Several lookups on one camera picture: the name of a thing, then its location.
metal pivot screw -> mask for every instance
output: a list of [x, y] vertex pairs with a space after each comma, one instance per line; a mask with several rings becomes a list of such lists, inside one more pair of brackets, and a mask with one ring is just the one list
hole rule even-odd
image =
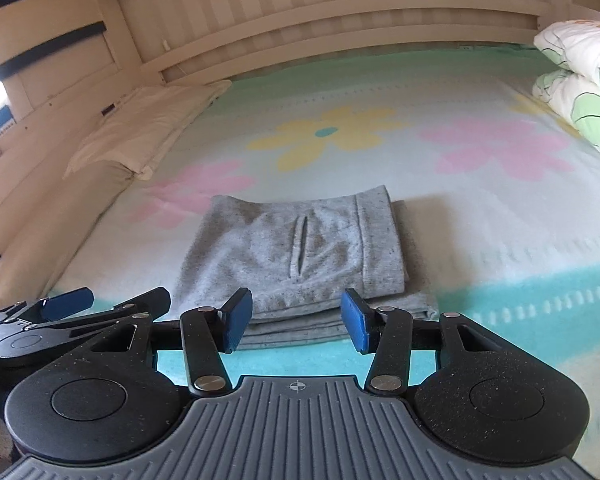
[[224, 388], [226, 381], [218, 375], [203, 375], [198, 377], [193, 385], [201, 392], [216, 392]]
[[376, 375], [371, 379], [370, 384], [381, 392], [392, 392], [402, 386], [402, 381], [395, 375]]

pink flower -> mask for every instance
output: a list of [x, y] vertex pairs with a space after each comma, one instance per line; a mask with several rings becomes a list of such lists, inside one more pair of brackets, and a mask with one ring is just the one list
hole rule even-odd
[[496, 160], [510, 177], [530, 182], [541, 180], [546, 170], [573, 171], [571, 164], [552, 155], [569, 145], [569, 137], [539, 133], [536, 124], [529, 121], [488, 123], [462, 119], [421, 132], [420, 137], [455, 146], [440, 156], [437, 173], [468, 173], [490, 160]]
[[240, 165], [240, 160], [225, 160], [187, 166], [174, 178], [147, 187], [147, 202], [132, 214], [130, 220], [142, 222], [155, 217], [159, 227], [172, 229], [191, 213], [204, 214], [214, 195], [241, 191], [255, 184], [255, 179], [250, 176], [229, 174]]

folded gray cloth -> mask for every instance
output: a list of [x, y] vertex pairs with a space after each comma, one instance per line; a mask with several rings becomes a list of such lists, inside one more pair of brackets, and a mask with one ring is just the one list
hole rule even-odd
[[427, 302], [404, 294], [406, 279], [384, 186], [307, 202], [216, 196], [182, 266], [169, 316], [220, 306], [246, 286], [254, 309], [242, 348], [331, 340], [346, 334], [337, 307], [347, 287], [430, 317]]

pillow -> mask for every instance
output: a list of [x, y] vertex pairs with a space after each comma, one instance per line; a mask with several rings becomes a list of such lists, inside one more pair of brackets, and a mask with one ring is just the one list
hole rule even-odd
[[45, 297], [99, 217], [133, 179], [122, 164], [101, 160], [49, 192], [0, 258], [0, 309]]
[[88, 135], [65, 176], [96, 160], [115, 160], [149, 180], [184, 128], [231, 85], [151, 86], [136, 89]]

mattress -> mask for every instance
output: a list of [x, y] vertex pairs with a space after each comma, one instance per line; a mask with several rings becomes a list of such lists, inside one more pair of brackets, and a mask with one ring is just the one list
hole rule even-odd
[[[411, 286], [563, 370], [592, 418], [576, 458], [600, 477], [600, 153], [530, 95], [553, 65], [522, 48], [314, 62], [245, 79], [103, 216], [57, 292], [96, 309], [174, 290], [215, 194], [289, 202], [385, 185]], [[241, 374], [356, 374], [347, 340], [239, 351]], [[180, 352], [160, 370], [185, 383]], [[412, 354], [411, 382], [434, 370]]]

